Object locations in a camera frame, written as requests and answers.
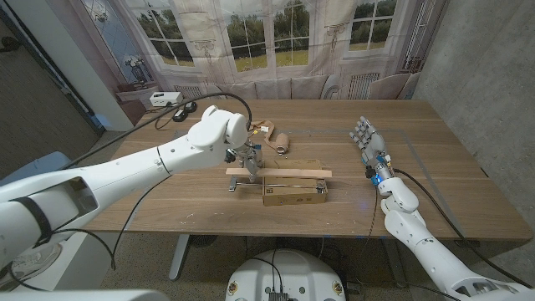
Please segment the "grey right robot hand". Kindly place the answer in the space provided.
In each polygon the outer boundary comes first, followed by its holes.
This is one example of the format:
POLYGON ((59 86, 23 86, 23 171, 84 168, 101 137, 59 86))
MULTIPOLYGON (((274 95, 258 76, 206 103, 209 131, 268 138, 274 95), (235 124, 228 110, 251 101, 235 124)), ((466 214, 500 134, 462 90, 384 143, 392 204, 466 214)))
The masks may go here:
POLYGON ((361 151, 361 160, 366 166, 375 167, 378 164, 391 167, 391 157, 388 154, 383 136, 364 116, 360 117, 354 132, 349 133, 361 151))

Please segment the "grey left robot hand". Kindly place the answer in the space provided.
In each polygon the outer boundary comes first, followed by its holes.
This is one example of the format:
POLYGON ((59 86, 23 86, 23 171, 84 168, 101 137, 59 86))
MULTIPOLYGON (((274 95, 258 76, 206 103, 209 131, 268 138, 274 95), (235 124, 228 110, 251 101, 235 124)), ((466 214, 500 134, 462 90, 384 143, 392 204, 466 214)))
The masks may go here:
POLYGON ((247 170, 250 182, 254 182, 257 179, 257 172, 262 168, 261 148, 261 145, 256 145, 247 140, 244 145, 234 149, 238 165, 247 170))

